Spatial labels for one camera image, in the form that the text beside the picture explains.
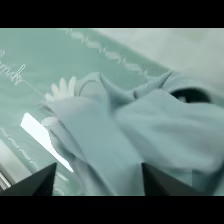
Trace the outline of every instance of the light blue garment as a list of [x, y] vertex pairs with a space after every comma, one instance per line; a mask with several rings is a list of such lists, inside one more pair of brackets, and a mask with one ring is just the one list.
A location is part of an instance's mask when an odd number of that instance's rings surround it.
[[142, 162], [208, 191], [224, 158], [224, 109], [169, 94], [193, 86], [210, 91], [173, 72], [124, 91], [94, 73], [78, 81], [75, 97], [48, 104], [59, 118], [53, 145], [86, 195], [144, 195]]

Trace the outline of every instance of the white gloved hand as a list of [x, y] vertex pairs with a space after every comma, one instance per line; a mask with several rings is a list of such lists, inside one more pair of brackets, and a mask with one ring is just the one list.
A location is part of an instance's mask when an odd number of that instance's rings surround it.
[[[57, 100], [62, 100], [68, 97], [73, 97], [75, 94], [76, 77], [72, 76], [67, 85], [64, 78], [59, 81], [59, 87], [55, 83], [51, 85], [51, 90], [53, 95], [50, 93], [45, 94], [45, 99], [47, 102], [54, 102]], [[41, 124], [45, 127], [50, 126], [54, 122], [57, 122], [57, 117], [47, 117], [41, 121]]]

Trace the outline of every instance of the teal mat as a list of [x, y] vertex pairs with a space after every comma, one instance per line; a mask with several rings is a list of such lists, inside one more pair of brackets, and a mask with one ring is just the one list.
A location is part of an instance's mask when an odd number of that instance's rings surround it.
[[[20, 127], [25, 113], [41, 122], [44, 95], [64, 77], [100, 72], [130, 89], [166, 69], [91, 29], [0, 29], [0, 139], [33, 173], [56, 161]], [[82, 195], [79, 184], [59, 164], [55, 195]]]

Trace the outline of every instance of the light blue fabric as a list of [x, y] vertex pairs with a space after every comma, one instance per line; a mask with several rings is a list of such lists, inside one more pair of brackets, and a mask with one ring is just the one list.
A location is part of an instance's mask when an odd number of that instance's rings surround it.
[[223, 163], [224, 109], [169, 94], [192, 86], [213, 95], [173, 72], [132, 91], [94, 73], [78, 81], [75, 97], [48, 104], [59, 118], [50, 128], [53, 145], [86, 195], [144, 195], [142, 162], [206, 191]]

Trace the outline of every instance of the green board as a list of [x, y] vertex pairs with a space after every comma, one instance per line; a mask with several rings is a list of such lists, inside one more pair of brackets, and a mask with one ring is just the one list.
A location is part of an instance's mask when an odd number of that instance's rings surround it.
[[[124, 89], [165, 68], [134, 54], [91, 29], [0, 29], [0, 139], [32, 172], [56, 159], [21, 126], [25, 114], [47, 117], [41, 102], [52, 83], [100, 72]], [[82, 195], [70, 171], [59, 163], [55, 195]]]

